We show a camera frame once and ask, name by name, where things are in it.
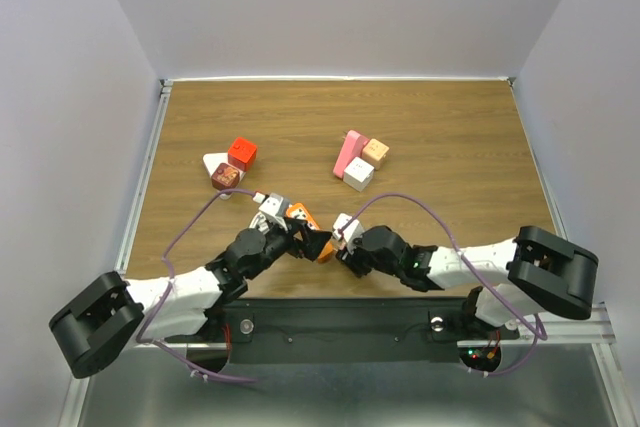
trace corner wall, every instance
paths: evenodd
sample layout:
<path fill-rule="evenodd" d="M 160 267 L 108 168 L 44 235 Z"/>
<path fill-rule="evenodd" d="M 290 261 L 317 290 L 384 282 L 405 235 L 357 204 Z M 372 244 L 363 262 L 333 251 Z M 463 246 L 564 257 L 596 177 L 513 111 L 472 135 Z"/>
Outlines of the corner wall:
<path fill-rule="evenodd" d="M 515 83 L 569 237 L 600 257 L 624 375 L 640 409 L 640 0 L 562 0 Z"/>
<path fill-rule="evenodd" d="M 0 425 L 57 426 L 50 317 L 113 268 L 158 82 L 117 0 L 0 0 Z"/>
<path fill-rule="evenodd" d="M 120 0 L 165 78 L 515 75 L 559 0 Z"/>

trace orange block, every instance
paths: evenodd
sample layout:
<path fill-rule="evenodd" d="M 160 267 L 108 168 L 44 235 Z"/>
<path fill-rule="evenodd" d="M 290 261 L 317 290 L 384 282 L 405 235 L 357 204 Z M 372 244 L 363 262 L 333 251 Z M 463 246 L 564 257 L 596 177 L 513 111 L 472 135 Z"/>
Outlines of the orange block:
<path fill-rule="evenodd" d="M 307 224 L 309 225 L 309 227 L 311 227 L 311 229 L 322 230 L 320 229 L 320 226 L 318 225 L 318 223 L 313 219 L 313 217 L 311 217 L 311 214 L 309 213 L 307 208 L 304 205 L 302 205 L 300 202 L 298 202 L 297 204 L 293 204 L 291 207 L 287 209 L 287 217 L 290 217 L 292 219 L 306 220 Z M 318 263 L 323 264 L 324 262 L 331 260 L 332 256 L 333 256 L 333 246 L 331 245 L 331 241 L 329 241 L 327 242 L 327 245 L 324 246 L 324 249 L 322 249 L 322 252 L 320 252 L 320 255 L 318 256 L 317 261 Z"/>
<path fill-rule="evenodd" d="M 229 163 L 244 172 L 248 172 L 249 168 L 256 160 L 258 146 L 247 139 L 238 137 L 229 147 Z"/>

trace brown cube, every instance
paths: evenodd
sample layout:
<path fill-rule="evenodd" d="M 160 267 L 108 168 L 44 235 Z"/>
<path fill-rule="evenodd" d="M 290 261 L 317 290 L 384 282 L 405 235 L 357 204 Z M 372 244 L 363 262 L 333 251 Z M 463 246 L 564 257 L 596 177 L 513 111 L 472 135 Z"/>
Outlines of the brown cube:
<path fill-rule="evenodd" d="M 211 185 L 215 189 L 232 189 L 240 182 L 240 171 L 233 165 L 222 162 L 211 176 Z"/>
<path fill-rule="evenodd" d="M 389 147 L 384 145 L 377 139 L 371 139 L 362 150 L 362 159 L 373 165 L 378 170 L 382 166 L 382 162 L 387 157 Z"/>

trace gray floor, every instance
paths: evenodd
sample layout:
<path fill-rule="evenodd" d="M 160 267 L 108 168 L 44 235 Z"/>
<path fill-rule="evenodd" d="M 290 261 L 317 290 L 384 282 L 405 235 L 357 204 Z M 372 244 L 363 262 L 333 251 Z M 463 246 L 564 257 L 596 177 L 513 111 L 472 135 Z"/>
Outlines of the gray floor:
<path fill-rule="evenodd" d="M 510 346 L 508 357 L 524 347 Z M 544 345 L 512 375 L 426 362 L 228 366 L 203 384 L 167 354 L 126 352 L 91 380 L 83 427 L 614 426 L 590 345 Z"/>

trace wooden table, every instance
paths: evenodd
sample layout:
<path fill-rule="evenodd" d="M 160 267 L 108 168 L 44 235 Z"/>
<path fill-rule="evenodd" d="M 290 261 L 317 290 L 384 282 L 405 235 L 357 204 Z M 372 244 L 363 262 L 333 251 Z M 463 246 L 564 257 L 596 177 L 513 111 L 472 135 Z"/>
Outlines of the wooden table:
<path fill-rule="evenodd" d="M 332 174 L 349 129 L 391 148 L 362 193 Z M 375 194 L 399 191 L 430 204 L 462 245 L 503 240 L 527 224 L 553 230 L 506 82 L 178 82 L 128 277 L 166 275 L 162 251 L 214 194 L 203 154 L 226 151 L 237 136 L 258 145 L 258 158 L 240 186 L 303 202 L 326 229 L 340 212 L 354 213 Z M 248 225 L 256 208 L 240 195 L 215 202 L 173 250 L 177 271 L 213 259 Z M 425 212 L 401 199 L 374 204 L 361 220 L 365 228 L 386 224 L 409 243 L 448 245 Z M 357 279 L 335 260 L 316 264 L 286 256 L 251 281 L 247 295 L 420 294 L 378 272 Z"/>

